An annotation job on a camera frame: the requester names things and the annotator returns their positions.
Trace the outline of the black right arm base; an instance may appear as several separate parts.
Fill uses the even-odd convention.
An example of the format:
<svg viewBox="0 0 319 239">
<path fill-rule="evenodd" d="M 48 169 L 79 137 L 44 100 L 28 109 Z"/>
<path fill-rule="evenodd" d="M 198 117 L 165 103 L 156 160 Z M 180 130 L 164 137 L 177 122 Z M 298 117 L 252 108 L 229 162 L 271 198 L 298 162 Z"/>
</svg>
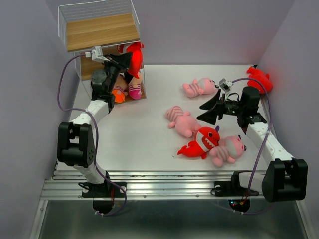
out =
<svg viewBox="0 0 319 239">
<path fill-rule="evenodd" d="M 210 194 L 216 197 L 231 197 L 228 200 L 230 209 L 235 213 L 246 214 L 250 208 L 250 196 L 259 196 L 254 190 L 248 192 L 247 188 L 240 186 L 239 176 L 250 171 L 235 171 L 228 181 L 215 181 Z"/>
</svg>

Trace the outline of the boy doll magenta striped shirt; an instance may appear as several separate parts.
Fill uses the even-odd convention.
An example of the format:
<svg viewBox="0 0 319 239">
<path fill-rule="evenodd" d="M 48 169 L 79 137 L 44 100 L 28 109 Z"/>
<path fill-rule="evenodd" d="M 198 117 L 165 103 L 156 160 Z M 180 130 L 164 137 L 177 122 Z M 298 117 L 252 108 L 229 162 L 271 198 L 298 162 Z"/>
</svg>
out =
<svg viewBox="0 0 319 239">
<path fill-rule="evenodd" d="M 129 83 L 128 93 L 129 93 L 129 96 L 134 100 L 138 100 L 142 96 L 142 87 L 141 87 L 142 80 L 143 80 L 143 76 L 141 72 L 138 72 L 137 77 L 133 76 L 133 78 L 131 79 Z"/>
</svg>

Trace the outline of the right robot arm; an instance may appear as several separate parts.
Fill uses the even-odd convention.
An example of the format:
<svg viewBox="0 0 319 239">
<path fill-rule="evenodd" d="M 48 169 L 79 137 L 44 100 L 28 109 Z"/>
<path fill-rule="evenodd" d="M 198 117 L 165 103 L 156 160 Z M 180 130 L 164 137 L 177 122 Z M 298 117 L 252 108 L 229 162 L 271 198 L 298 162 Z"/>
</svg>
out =
<svg viewBox="0 0 319 239">
<path fill-rule="evenodd" d="M 258 112 L 259 90 L 244 87 L 240 99 L 228 100 L 217 92 L 199 108 L 204 113 L 198 120 L 215 125 L 224 115 L 236 116 L 238 126 L 259 149 L 258 157 L 264 158 L 268 168 L 264 174 L 235 171 L 229 182 L 234 194 L 248 189 L 250 196 L 262 194 L 268 202 L 303 200 L 306 196 L 308 165 L 288 153 L 271 133 L 271 123 Z"/>
</svg>

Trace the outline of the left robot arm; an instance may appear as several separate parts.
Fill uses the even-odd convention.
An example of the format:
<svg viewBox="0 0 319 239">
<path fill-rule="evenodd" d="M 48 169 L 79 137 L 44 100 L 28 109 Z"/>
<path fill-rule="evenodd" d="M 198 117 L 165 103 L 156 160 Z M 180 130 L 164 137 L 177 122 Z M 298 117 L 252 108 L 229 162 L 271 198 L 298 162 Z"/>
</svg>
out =
<svg viewBox="0 0 319 239">
<path fill-rule="evenodd" d="M 94 186 L 99 196 L 106 196 L 111 190 L 107 171 L 97 163 L 99 142 L 98 121 L 108 115 L 114 107 L 115 95 L 112 90 L 121 73 L 129 70 L 132 53 L 102 55 L 96 50 L 86 53 L 93 61 L 103 64 L 103 69 L 92 73 L 91 101 L 86 109 L 78 109 L 80 115 L 58 127 L 57 159 L 59 162 L 78 170 L 87 180 L 83 188 Z"/>
</svg>

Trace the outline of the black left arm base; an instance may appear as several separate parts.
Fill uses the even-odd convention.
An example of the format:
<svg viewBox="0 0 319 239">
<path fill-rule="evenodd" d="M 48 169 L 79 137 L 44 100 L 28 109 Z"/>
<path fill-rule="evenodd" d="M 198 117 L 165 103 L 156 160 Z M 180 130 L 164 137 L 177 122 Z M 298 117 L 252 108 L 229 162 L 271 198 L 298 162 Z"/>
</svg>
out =
<svg viewBox="0 0 319 239">
<path fill-rule="evenodd" d="M 82 198 L 93 199 L 92 208 L 95 215 L 101 217 L 117 215 L 125 206 L 127 201 L 126 189 L 127 182 L 112 182 L 109 175 L 108 180 L 102 184 L 93 184 L 90 182 L 80 182 L 78 185 L 82 188 Z M 124 199 L 124 203 L 119 208 L 115 208 L 115 199 Z"/>
</svg>

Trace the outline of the red whale plush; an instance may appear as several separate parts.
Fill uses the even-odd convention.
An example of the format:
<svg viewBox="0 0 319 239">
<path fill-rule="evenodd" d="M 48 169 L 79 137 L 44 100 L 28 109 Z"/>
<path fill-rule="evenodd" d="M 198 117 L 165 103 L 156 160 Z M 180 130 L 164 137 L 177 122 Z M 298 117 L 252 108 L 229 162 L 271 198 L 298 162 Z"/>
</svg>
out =
<svg viewBox="0 0 319 239">
<path fill-rule="evenodd" d="M 120 44 L 117 45 L 116 48 L 119 54 L 125 54 L 128 52 L 132 53 L 131 64 L 127 72 L 139 79 L 139 72 L 143 63 L 142 48 L 144 48 L 144 44 L 139 41 L 128 44 Z"/>
</svg>

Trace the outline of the boy doll orange pants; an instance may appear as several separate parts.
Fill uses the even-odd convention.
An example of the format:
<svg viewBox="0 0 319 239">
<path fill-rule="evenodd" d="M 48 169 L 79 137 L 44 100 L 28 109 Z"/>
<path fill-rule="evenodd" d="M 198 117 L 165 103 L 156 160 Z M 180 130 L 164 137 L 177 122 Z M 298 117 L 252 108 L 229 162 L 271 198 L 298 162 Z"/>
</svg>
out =
<svg viewBox="0 0 319 239">
<path fill-rule="evenodd" d="M 128 95 L 128 92 L 126 92 L 127 86 L 125 78 L 119 75 L 112 90 L 112 94 L 115 95 L 115 103 L 120 104 L 125 101 L 125 97 Z"/>
</svg>

